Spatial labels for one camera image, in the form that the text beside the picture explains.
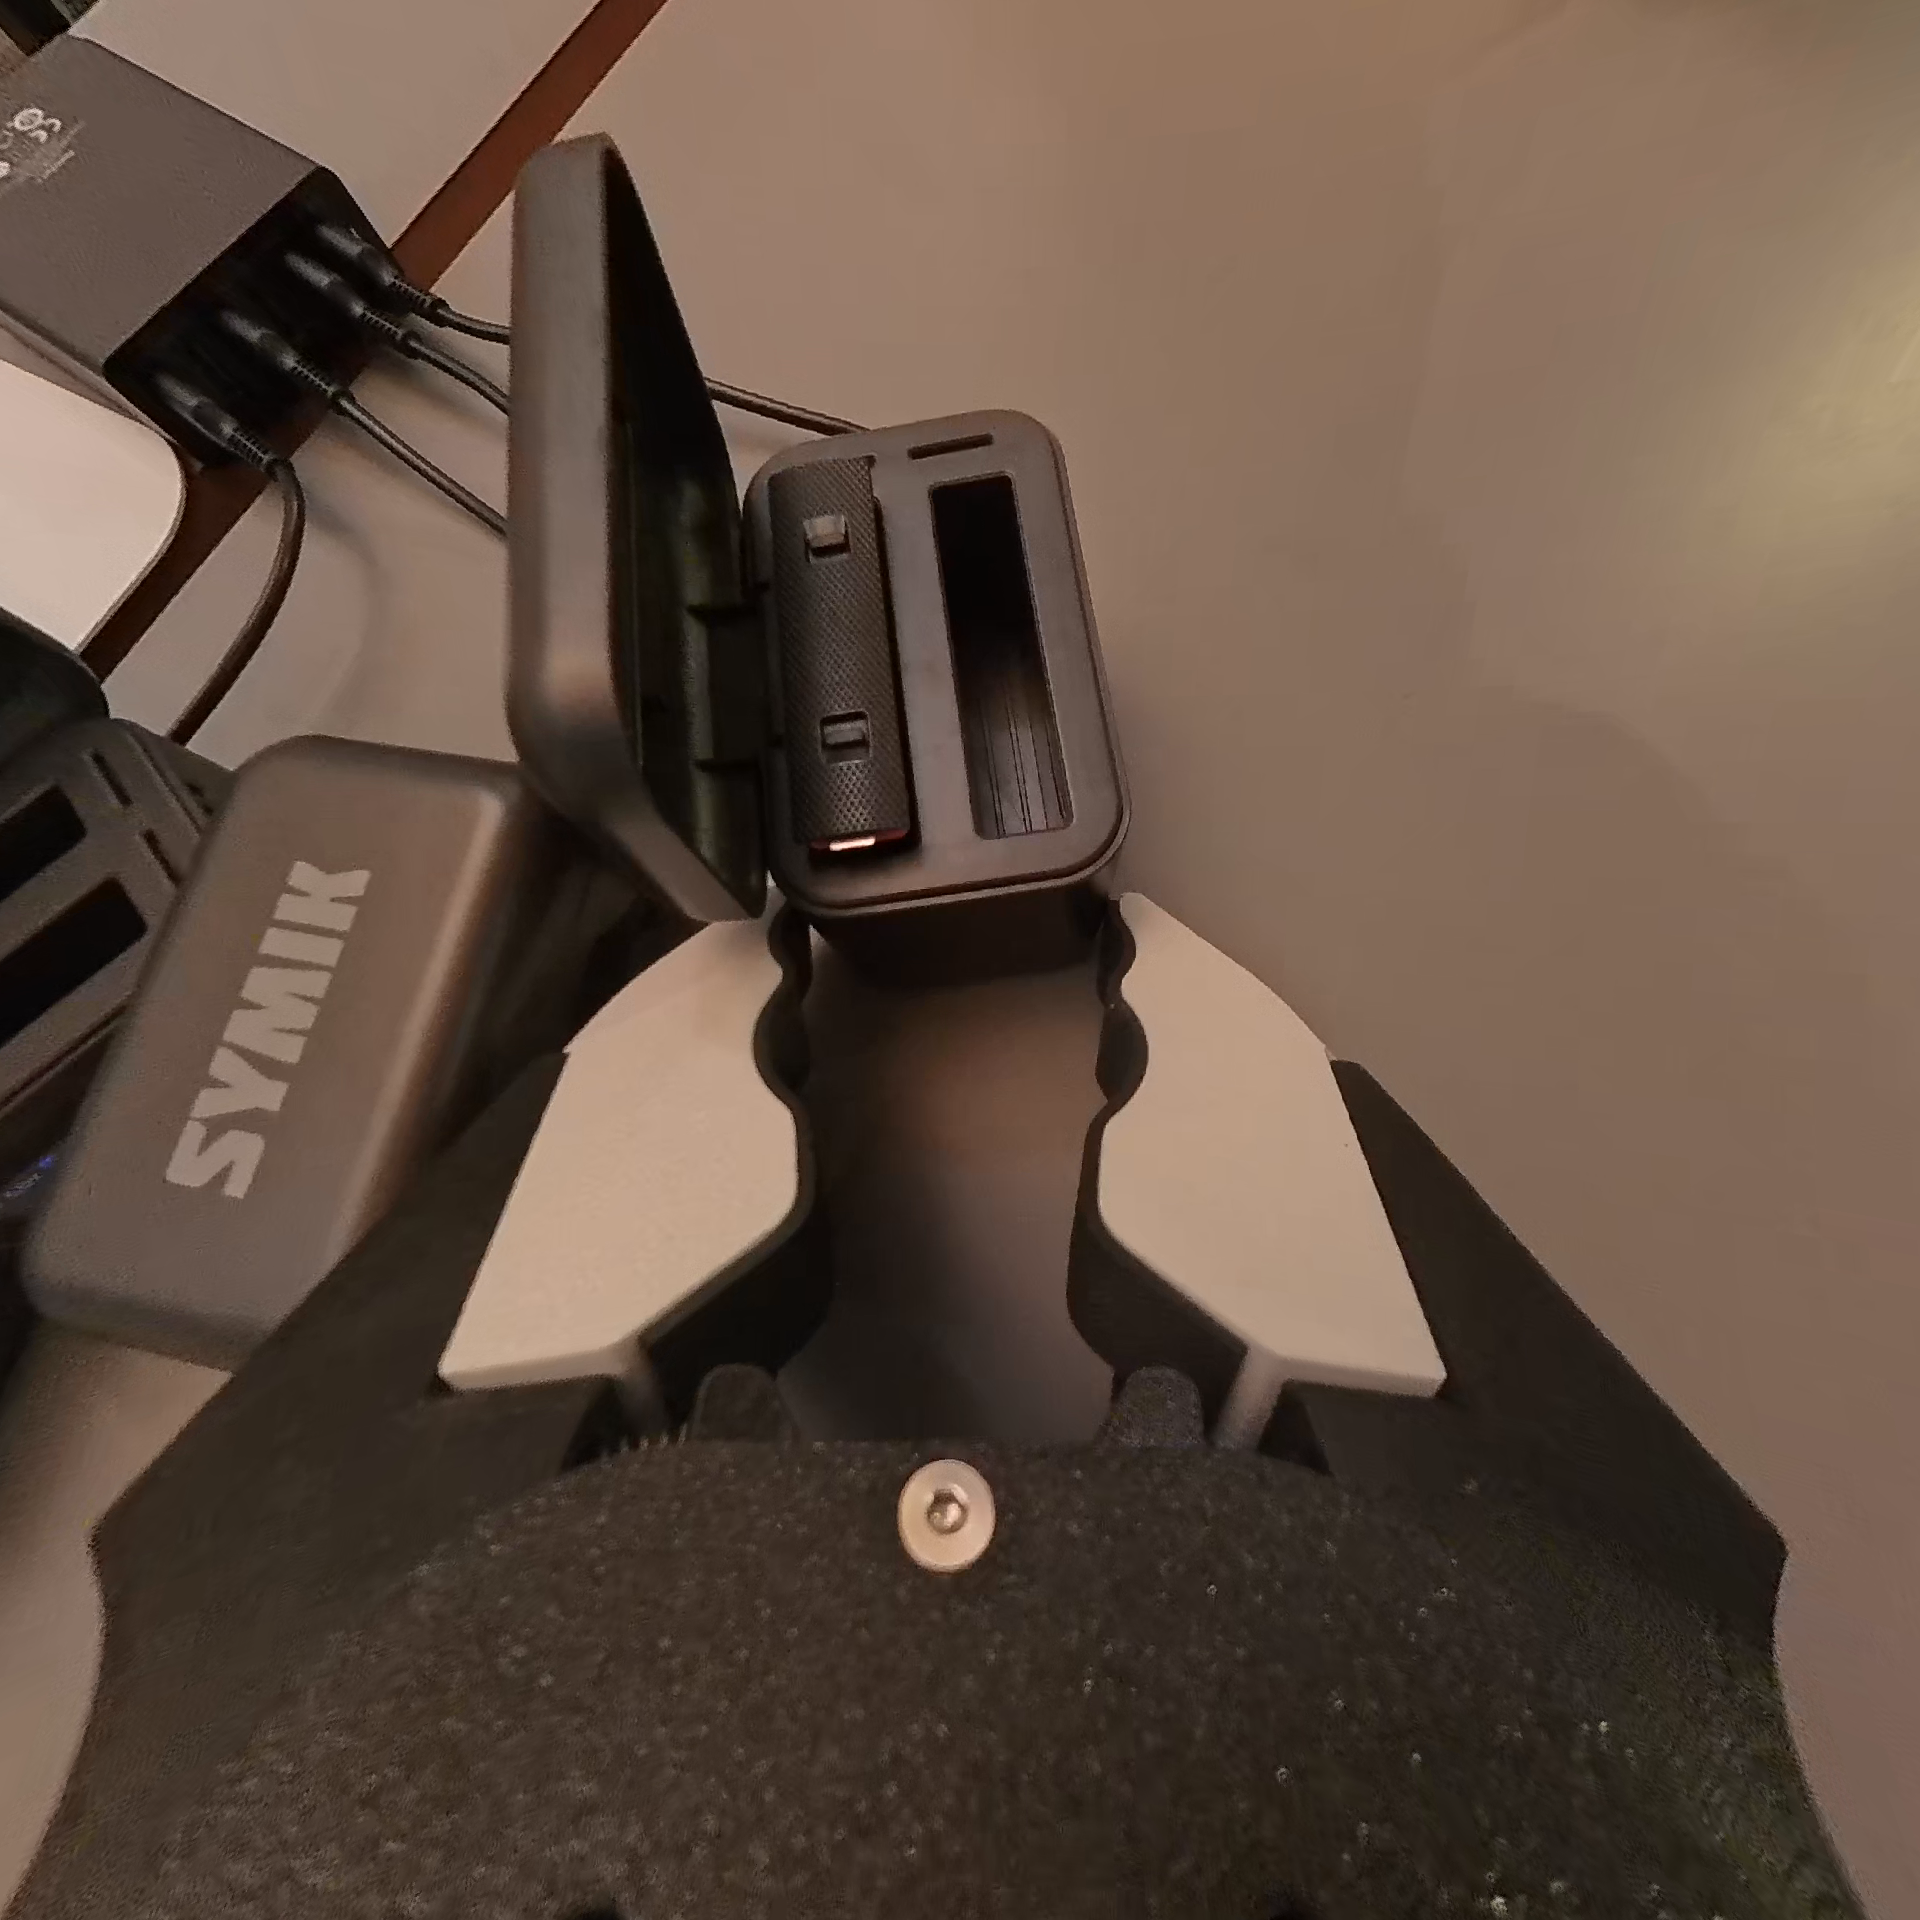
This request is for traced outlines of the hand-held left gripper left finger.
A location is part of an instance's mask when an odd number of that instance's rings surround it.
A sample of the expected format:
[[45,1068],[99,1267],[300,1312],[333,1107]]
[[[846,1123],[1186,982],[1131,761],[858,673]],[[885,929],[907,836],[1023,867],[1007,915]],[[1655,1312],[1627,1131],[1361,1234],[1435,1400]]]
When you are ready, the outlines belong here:
[[825,1319],[802,1090],[809,926],[692,932],[567,1042],[438,1355],[455,1394],[602,1384],[638,1434],[710,1369],[774,1375]]

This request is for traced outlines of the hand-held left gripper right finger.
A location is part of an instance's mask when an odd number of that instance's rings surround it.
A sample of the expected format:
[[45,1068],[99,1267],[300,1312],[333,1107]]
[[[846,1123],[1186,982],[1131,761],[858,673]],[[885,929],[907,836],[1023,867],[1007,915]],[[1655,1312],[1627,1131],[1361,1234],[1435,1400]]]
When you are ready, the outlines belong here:
[[1067,1311],[1111,1409],[1172,1384],[1214,1446],[1271,1446],[1310,1391],[1434,1409],[1449,1369],[1329,1046],[1146,894],[1111,903],[1094,986]]

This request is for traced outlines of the black battery red edge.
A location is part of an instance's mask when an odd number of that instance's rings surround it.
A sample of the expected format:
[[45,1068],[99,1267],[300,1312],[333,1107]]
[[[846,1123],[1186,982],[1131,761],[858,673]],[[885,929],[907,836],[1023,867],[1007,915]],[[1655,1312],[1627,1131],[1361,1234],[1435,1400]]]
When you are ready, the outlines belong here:
[[790,833],[817,857],[917,834],[873,460],[793,464],[766,488]]

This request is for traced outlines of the black multiport charger hub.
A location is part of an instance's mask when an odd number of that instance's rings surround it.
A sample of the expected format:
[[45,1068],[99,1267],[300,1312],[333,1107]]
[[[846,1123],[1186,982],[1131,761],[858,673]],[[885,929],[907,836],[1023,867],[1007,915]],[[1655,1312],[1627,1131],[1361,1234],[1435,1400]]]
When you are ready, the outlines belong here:
[[325,228],[390,256],[325,164],[77,35],[4,78],[2,162],[4,328],[195,462],[228,456],[172,408],[174,387],[276,456],[327,412],[230,319],[342,387],[369,367],[370,334],[287,266],[323,258]]

